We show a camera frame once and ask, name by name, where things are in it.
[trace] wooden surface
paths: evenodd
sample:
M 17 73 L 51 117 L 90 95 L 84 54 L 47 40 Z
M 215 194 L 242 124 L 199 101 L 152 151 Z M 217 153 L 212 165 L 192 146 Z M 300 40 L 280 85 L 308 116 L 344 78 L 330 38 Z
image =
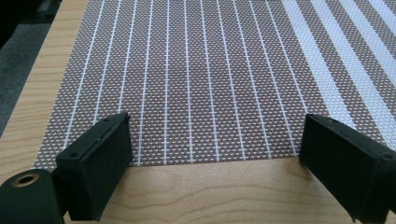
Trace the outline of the wooden surface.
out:
M 34 162 L 86 4 L 63 1 L 0 139 L 1 182 Z M 131 222 L 352 223 L 297 159 L 129 168 L 100 223 Z

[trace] white stripe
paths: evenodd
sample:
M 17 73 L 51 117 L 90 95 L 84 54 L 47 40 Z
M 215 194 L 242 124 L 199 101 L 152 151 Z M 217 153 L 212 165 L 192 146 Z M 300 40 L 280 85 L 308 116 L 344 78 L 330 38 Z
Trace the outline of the white stripe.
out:
M 143 121 L 145 116 L 145 101 L 146 101 L 146 85 L 148 80 L 148 70 L 149 70 L 149 41 L 151 36 L 151 19 L 152 19 L 152 5 L 153 1 L 151 0 L 151 5 L 149 9 L 149 21 L 148 21 L 148 44 L 146 49 L 146 67 L 145 67 L 145 76 L 143 79 L 143 93 L 142 93 L 142 104 L 140 106 L 140 129 L 139 129 L 139 145 L 137 148 L 137 166 L 141 165 L 141 157 L 142 157 L 142 142 L 143 142 Z
M 225 40 L 224 27 L 223 27 L 222 19 L 221 19 L 219 0 L 216 0 L 216 2 L 218 4 L 220 28 L 221 28 L 222 39 L 223 39 L 223 44 L 224 44 L 225 58 L 226 58 L 226 61 L 227 61 L 228 75 L 229 75 L 229 79 L 230 79 L 231 92 L 233 93 L 233 110 L 234 110 L 234 113 L 235 113 L 236 125 L 238 127 L 239 143 L 241 144 L 242 159 L 245 160 L 246 156 L 245 156 L 244 140 L 242 138 L 242 128 L 241 128 L 241 124 L 240 124 L 240 121 L 239 121 L 239 112 L 238 112 L 238 106 L 236 104 L 235 90 L 233 89 L 233 74 L 232 74 L 232 71 L 231 71 L 230 59 L 228 57 L 227 41 Z
M 99 28 L 99 22 L 102 19 L 102 12 L 103 12 L 104 5 L 105 5 L 105 0 L 102 1 L 102 5 L 100 7 L 98 19 L 97 19 L 96 25 L 95 25 L 95 30 L 93 31 L 93 36 L 92 36 L 92 40 L 91 40 L 91 44 L 90 44 L 90 49 L 88 50 L 87 59 L 85 60 L 85 65 L 84 65 L 84 69 L 82 71 L 81 80 L 80 80 L 79 85 L 78 85 L 78 92 L 77 92 L 77 95 L 76 95 L 76 101 L 75 101 L 75 104 L 73 106 L 73 111 L 72 111 L 72 114 L 71 114 L 71 118 L 69 120 L 69 125 L 67 126 L 67 132 L 66 132 L 66 137 L 64 138 L 63 150 L 67 147 L 67 144 L 69 143 L 69 137 L 70 137 L 71 129 L 72 129 L 72 126 L 73 126 L 74 116 L 76 115 L 76 110 L 77 110 L 77 107 L 78 107 L 79 96 L 81 95 L 81 91 L 82 91 L 82 84 L 84 83 L 84 78 L 85 78 L 85 75 L 87 74 L 88 63 L 89 63 L 90 58 L 91 58 L 91 52 L 92 52 L 93 43 L 94 43 L 98 28 Z
M 235 5 L 235 1 L 234 0 L 233 0 L 233 9 L 235 11 L 236 21 L 237 21 L 238 26 L 239 26 L 239 33 L 241 34 L 242 44 L 244 46 L 245 57 L 247 59 L 247 68 L 248 68 L 248 72 L 250 74 L 250 82 L 251 82 L 251 86 L 252 86 L 253 92 L 254 92 L 254 97 L 255 97 L 255 100 L 256 100 L 257 111 L 259 112 L 260 123 L 262 125 L 263 140 L 264 140 L 264 143 L 265 143 L 265 147 L 267 149 L 268 158 L 272 159 L 271 149 L 270 149 L 270 145 L 268 143 L 267 131 L 265 129 L 265 121 L 264 121 L 264 117 L 262 116 L 262 106 L 261 106 L 261 103 L 260 103 L 259 95 L 257 94 L 257 91 L 256 91 L 256 82 L 254 81 L 253 71 L 251 71 L 250 59 L 248 57 L 248 49 L 247 49 L 247 45 L 245 43 L 244 32 L 242 31 L 241 22 L 239 21 L 238 10 L 236 9 L 236 5 Z
M 286 48 L 285 48 L 285 46 L 283 45 L 282 37 L 280 36 L 280 33 L 279 33 L 278 29 L 277 29 L 274 16 L 273 16 L 273 14 L 272 14 L 272 11 L 271 11 L 270 6 L 268 5 L 268 1 L 265 1 L 265 4 L 267 5 L 268 11 L 269 11 L 269 13 L 270 13 L 271 21 L 272 21 L 272 23 L 273 23 L 273 25 L 274 25 L 274 27 L 275 27 L 276 35 L 277 35 L 277 38 L 279 39 L 280 46 L 282 47 L 283 54 L 285 55 L 286 61 L 288 62 L 288 67 L 289 67 L 289 70 L 290 70 L 290 72 L 291 72 L 291 76 L 293 77 L 294 85 L 296 86 L 297 92 L 298 92 L 298 94 L 299 94 L 299 96 L 300 96 L 301 103 L 303 104 L 304 112 L 305 112 L 305 114 L 307 114 L 307 113 L 308 113 L 308 108 L 307 108 L 307 106 L 305 105 L 305 100 L 304 100 L 303 94 L 301 93 L 300 86 L 299 86 L 299 84 L 298 84 L 298 82 L 297 82 L 297 78 L 296 78 L 295 73 L 294 73 L 294 70 L 293 70 L 293 68 L 292 68 L 292 66 L 291 66 L 291 63 L 290 63 L 290 60 L 289 60 L 288 52 L 286 51 Z
M 387 73 L 393 86 L 396 87 L 396 61 L 390 54 L 384 42 L 379 38 L 370 22 L 367 21 L 354 1 L 340 0 L 340 3 L 343 5 L 350 19 L 353 20 L 356 28 L 358 28 L 361 36 L 366 41 L 379 64 L 381 64 L 385 73 Z
M 396 35 L 396 16 L 392 10 L 382 0 L 369 0 L 373 8 L 388 26 L 388 28 Z
M 299 6 L 295 1 L 282 1 L 282 3 L 330 116 L 356 129 Z
M 382 100 L 375 85 L 361 65 L 358 56 L 350 47 L 340 26 L 332 15 L 328 6 L 322 1 L 312 2 L 321 22 L 326 28 L 330 39 L 334 43 L 341 59 L 346 66 L 353 83 L 355 84 L 363 102 L 375 121 L 387 145 L 396 149 L 396 121 Z
M 163 164 L 165 165 L 168 152 L 169 1 L 166 9 L 165 106 L 163 118 Z
M 189 34 L 187 30 L 187 6 L 184 0 L 184 35 L 186 41 L 186 75 L 187 75 L 187 106 L 189 109 L 189 145 L 190 145 L 190 163 L 194 162 L 193 142 L 192 142 L 192 121 L 191 121 L 191 96 L 190 96 L 190 65 L 189 65 Z
M 210 108 L 212 112 L 212 125 L 213 125 L 213 134 L 215 137 L 215 151 L 216 151 L 216 161 L 219 161 L 219 139 L 218 139 L 218 131 L 217 131 L 217 124 L 216 124 L 216 113 L 215 113 L 215 104 L 213 100 L 213 92 L 212 92 L 212 76 L 210 72 L 210 64 L 209 64 L 209 54 L 207 52 L 207 40 L 206 40 L 206 30 L 205 30 L 205 16 L 204 16 L 204 7 L 201 3 L 201 15 L 202 15 L 202 30 L 204 32 L 204 42 L 205 42 L 205 56 L 206 56 L 206 71 L 207 71 L 207 82 L 209 84 L 209 95 L 210 95 Z
M 136 13 L 136 3 L 137 0 L 134 0 L 134 14 Z M 131 29 L 129 33 L 129 41 L 128 41 L 128 50 L 126 52 L 126 59 L 125 59 L 125 65 L 124 65 L 124 71 L 123 71 L 123 76 L 122 76 L 122 85 L 121 85 L 121 91 L 120 91 L 120 101 L 119 101 L 119 109 L 118 112 L 121 112 L 121 107 L 122 107 L 122 98 L 124 94 L 124 87 L 125 87 L 125 80 L 126 80 L 126 73 L 128 70 L 128 63 L 129 63 L 129 57 L 131 54 L 131 44 L 132 44 L 132 35 L 134 33 L 134 15 L 132 16 L 132 23 L 131 23 Z
M 256 13 L 254 12 L 254 8 L 253 8 L 253 5 L 251 4 L 251 1 L 249 1 L 249 3 L 250 3 L 250 7 L 252 9 L 252 13 L 253 13 L 254 21 L 256 23 L 257 31 L 259 32 L 260 41 L 262 43 L 262 50 L 263 50 L 264 55 L 265 55 L 265 61 L 268 64 L 268 68 L 269 68 L 270 74 L 271 74 L 271 79 L 273 81 L 273 84 L 274 84 L 274 87 L 275 87 L 275 90 L 276 90 L 277 100 L 279 101 L 280 109 L 282 110 L 283 120 L 285 120 L 286 129 L 288 130 L 288 135 L 289 135 L 291 149 L 293 151 L 293 155 L 297 156 L 297 146 L 294 143 L 293 130 L 290 127 L 289 119 L 288 119 L 288 116 L 286 114 L 286 109 L 284 108 L 284 105 L 283 105 L 283 102 L 282 102 L 282 96 L 281 96 L 281 94 L 279 92 L 279 87 L 276 84 L 277 82 L 276 82 L 276 79 L 275 79 L 274 70 L 272 68 L 272 65 L 271 65 L 271 62 L 270 62 L 270 59 L 269 59 L 269 56 L 268 56 L 267 47 L 265 47 L 265 43 L 264 43 L 264 40 L 262 38 L 262 31 L 260 30 L 259 24 L 257 22 Z M 270 12 L 270 14 L 272 16 L 271 8 L 268 6 L 268 3 L 267 3 L 267 7 L 268 7 L 268 11 Z
M 108 45 L 107 56 L 106 56 L 106 60 L 105 60 L 105 67 L 103 69 L 102 80 L 101 80 L 100 86 L 99 86 L 98 98 L 96 100 L 96 108 L 95 108 L 95 113 L 93 115 L 92 125 L 97 122 L 100 98 L 102 96 L 103 85 L 105 83 L 105 78 L 106 78 L 106 71 L 107 71 L 108 61 L 110 59 L 111 48 L 113 47 L 113 39 L 114 39 L 114 34 L 116 33 L 117 21 L 119 19 L 120 5 L 121 5 L 121 0 L 119 0 L 119 4 L 117 6 L 116 18 L 114 19 L 113 30 L 111 31 L 110 44 Z

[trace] clamp jaw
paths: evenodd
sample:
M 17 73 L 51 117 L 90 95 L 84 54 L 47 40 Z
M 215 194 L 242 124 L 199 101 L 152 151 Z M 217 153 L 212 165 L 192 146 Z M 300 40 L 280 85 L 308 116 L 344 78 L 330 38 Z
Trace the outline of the clamp jaw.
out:
M 396 212 L 396 152 L 338 120 L 306 115 L 300 161 L 353 221 L 384 223 Z
M 100 120 L 56 157 L 51 173 L 33 169 L 0 188 L 0 223 L 64 223 L 99 220 L 131 162 L 130 116 Z

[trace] white dot pattern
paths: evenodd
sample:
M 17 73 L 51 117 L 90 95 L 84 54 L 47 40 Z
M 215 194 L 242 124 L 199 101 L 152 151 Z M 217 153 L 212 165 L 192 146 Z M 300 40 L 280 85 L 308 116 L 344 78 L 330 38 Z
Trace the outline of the white dot pattern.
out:
M 290 1 L 90 0 L 35 167 L 55 168 L 59 152 L 121 111 L 132 116 L 132 166 L 295 157 L 306 113 L 344 116 L 396 149 L 396 71 L 359 30 L 371 26 L 394 60 L 384 18 L 396 4 L 385 0 L 382 11 L 356 0 L 346 11 L 325 1 L 340 27 L 334 33 L 318 7 Z M 354 23 L 350 10 L 365 23 Z M 381 106 L 367 101 L 337 36 Z

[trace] dark floor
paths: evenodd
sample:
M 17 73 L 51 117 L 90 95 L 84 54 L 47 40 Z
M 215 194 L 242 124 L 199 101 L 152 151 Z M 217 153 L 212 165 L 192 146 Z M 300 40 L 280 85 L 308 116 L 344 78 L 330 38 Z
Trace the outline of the dark floor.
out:
M 50 0 L 44 0 L 0 49 L 0 137 L 51 26 L 52 19 L 44 16 L 49 5 Z

